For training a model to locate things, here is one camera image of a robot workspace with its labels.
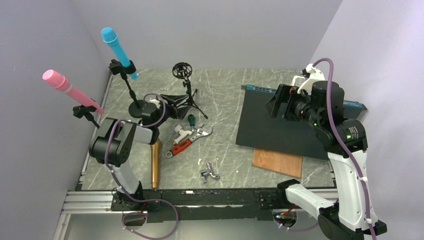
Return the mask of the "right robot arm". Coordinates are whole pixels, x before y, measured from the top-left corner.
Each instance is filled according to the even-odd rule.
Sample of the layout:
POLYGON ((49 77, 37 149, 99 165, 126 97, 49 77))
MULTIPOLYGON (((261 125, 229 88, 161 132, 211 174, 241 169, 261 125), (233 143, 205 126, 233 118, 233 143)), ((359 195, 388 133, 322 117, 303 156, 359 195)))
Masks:
POLYGON ((338 202, 327 200, 291 179, 279 183, 275 200, 282 207, 298 206, 317 220, 330 240, 362 240, 387 232, 372 206, 366 170, 368 141, 362 123, 344 116, 344 90, 320 80, 311 92, 280 84, 265 108, 276 117, 281 104, 287 105, 284 119, 304 122, 315 132, 331 163, 338 202))

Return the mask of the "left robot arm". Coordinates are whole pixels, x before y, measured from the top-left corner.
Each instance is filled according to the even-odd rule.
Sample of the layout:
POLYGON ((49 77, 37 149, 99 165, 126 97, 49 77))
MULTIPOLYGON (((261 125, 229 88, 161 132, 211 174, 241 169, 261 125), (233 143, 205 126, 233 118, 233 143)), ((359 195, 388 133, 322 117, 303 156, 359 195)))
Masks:
POLYGON ((188 94, 159 94, 136 105, 138 122, 107 117, 89 146, 89 155, 105 166, 117 184, 116 197, 131 210, 144 203, 142 183, 135 176, 128 158, 134 142, 154 146, 159 142, 159 127, 171 119, 183 119, 191 106, 188 94))

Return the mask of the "gold microphone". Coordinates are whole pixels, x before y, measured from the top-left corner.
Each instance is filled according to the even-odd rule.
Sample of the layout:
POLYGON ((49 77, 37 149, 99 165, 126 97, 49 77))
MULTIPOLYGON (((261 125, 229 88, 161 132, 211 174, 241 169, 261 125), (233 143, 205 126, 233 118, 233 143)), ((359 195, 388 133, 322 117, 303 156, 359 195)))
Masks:
POLYGON ((154 144, 150 145, 150 184, 152 189, 157 189, 160 184, 160 151, 161 141, 157 139, 154 144))

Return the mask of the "black tripod mic stand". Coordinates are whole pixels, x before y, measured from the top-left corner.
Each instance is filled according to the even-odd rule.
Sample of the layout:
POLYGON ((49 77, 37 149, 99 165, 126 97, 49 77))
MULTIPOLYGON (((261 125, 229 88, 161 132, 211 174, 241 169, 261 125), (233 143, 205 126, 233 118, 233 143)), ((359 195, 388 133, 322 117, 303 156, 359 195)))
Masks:
POLYGON ((175 78, 183 80, 183 87, 186 88, 186 94, 188 95, 187 100, 182 103, 182 106, 190 106, 191 108, 197 109, 206 119, 209 117, 199 108, 194 100, 194 96, 198 92, 196 88, 194 92, 192 92, 192 85, 190 81, 190 77, 193 73, 192 66, 187 62, 178 62, 172 67, 172 74, 175 78))

